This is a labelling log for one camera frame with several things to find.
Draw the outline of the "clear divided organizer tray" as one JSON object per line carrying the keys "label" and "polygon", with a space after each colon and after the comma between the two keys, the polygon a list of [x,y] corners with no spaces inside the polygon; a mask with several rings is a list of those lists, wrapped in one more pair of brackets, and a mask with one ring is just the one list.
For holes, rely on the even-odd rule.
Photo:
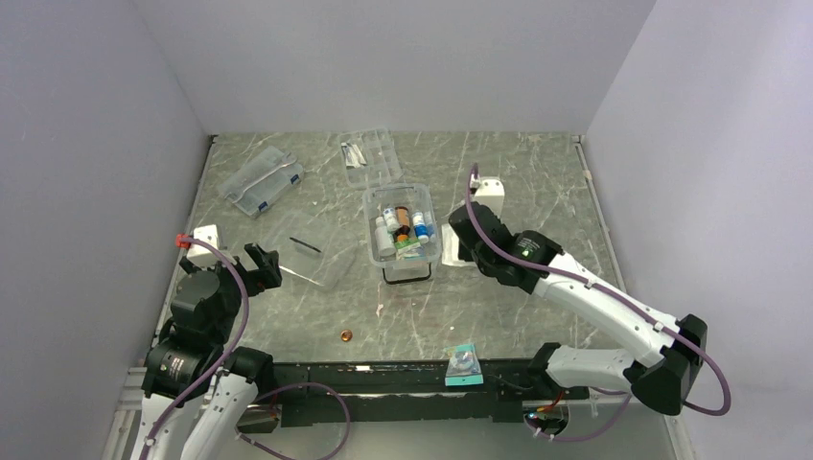
{"label": "clear divided organizer tray", "polygon": [[[366,190],[397,182],[403,170],[389,129],[384,127],[340,133],[337,137],[339,153],[348,185],[356,190]],[[347,169],[340,144],[353,143],[360,147],[367,166]]]}

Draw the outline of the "white gauze packet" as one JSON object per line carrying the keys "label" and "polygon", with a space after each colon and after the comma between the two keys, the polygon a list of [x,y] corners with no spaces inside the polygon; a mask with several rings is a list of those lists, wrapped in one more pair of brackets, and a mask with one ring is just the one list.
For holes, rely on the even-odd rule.
{"label": "white gauze packet", "polygon": [[452,267],[475,266],[476,263],[473,261],[471,252],[461,244],[453,228],[448,223],[445,223],[441,229],[443,237],[442,264]]}

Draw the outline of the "clear medicine kit box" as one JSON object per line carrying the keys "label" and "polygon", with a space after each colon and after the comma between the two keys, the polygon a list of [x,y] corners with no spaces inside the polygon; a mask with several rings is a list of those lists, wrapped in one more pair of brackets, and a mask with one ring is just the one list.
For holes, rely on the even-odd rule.
{"label": "clear medicine kit box", "polygon": [[369,260],[383,281],[395,286],[429,280],[442,252],[430,187],[419,183],[375,187],[362,194],[361,204]]}

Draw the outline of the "small bandage roll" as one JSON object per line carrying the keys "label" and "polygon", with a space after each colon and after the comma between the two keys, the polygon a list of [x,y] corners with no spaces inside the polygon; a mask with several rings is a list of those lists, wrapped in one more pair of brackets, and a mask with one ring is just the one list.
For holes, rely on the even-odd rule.
{"label": "small bandage roll", "polygon": [[391,234],[395,234],[402,227],[398,220],[397,211],[394,207],[388,207],[383,210],[383,220],[387,231]]}

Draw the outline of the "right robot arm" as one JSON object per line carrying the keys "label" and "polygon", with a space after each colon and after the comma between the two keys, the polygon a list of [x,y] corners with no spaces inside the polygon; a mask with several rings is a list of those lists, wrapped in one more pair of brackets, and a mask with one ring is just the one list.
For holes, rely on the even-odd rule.
{"label": "right robot arm", "polygon": [[486,206],[460,206],[449,225],[478,270],[567,308],[617,343],[611,350],[576,350],[546,343],[531,361],[528,384],[550,398],[562,388],[629,392],[650,409],[676,416],[701,370],[708,325],[688,314],[678,319],[606,284],[543,234],[511,232]]}

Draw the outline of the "white medicine bottle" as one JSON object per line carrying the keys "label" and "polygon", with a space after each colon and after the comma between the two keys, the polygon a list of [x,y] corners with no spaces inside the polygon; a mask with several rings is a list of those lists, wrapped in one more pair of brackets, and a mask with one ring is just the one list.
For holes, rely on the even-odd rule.
{"label": "white medicine bottle", "polygon": [[375,219],[375,241],[377,254],[380,258],[389,258],[396,254],[396,248],[392,236],[387,228],[383,217]]}

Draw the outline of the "teal packaged item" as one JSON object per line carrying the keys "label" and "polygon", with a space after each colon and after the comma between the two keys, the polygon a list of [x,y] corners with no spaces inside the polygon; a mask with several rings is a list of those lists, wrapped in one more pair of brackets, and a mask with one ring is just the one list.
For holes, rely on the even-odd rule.
{"label": "teal packaged item", "polygon": [[481,366],[473,343],[449,347],[445,350],[448,367],[445,375],[447,387],[471,386],[484,383]]}

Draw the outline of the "amber medicine bottle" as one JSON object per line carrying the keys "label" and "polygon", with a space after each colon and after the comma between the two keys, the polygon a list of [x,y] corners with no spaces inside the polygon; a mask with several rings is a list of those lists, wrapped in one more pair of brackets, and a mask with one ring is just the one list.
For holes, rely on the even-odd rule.
{"label": "amber medicine bottle", "polygon": [[410,231],[411,231],[411,218],[410,218],[410,214],[409,214],[409,210],[408,210],[408,208],[406,208],[406,207],[404,207],[404,206],[398,206],[398,207],[395,207],[395,209],[396,209],[397,214],[398,214],[398,220],[399,220],[399,222],[400,222],[400,223],[401,223],[401,225],[402,225],[401,229],[400,229],[398,232],[396,232],[396,233],[394,234],[394,236],[395,236],[395,241],[396,241],[396,238],[397,238],[399,235],[408,235],[408,236],[410,235]]}

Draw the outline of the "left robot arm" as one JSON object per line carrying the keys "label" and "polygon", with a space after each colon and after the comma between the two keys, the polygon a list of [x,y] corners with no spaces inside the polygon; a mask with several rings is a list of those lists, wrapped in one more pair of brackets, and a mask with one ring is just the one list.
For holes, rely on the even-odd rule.
{"label": "left robot arm", "polygon": [[134,459],[213,459],[248,406],[275,389],[271,355],[239,346],[248,300],[282,285],[279,255],[248,243],[245,268],[213,245],[207,267],[181,258],[171,316],[146,357]]}

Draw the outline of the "blue white bandage roll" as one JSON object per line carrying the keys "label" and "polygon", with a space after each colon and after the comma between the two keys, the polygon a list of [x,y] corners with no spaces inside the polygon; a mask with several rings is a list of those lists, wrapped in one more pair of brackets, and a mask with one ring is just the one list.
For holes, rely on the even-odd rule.
{"label": "blue white bandage roll", "polygon": [[429,228],[426,225],[425,215],[422,212],[415,212],[412,215],[412,228],[415,238],[421,244],[426,244],[430,241]]}

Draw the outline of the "green sachet packet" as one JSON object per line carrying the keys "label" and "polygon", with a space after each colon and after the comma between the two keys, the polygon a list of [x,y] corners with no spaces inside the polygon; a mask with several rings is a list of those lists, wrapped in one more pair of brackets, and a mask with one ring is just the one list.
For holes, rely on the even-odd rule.
{"label": "green sachet packet", "polygon": [[395,241],[396,255],[411,248],[421,248],[422,244],[414,237],[399,235]]}

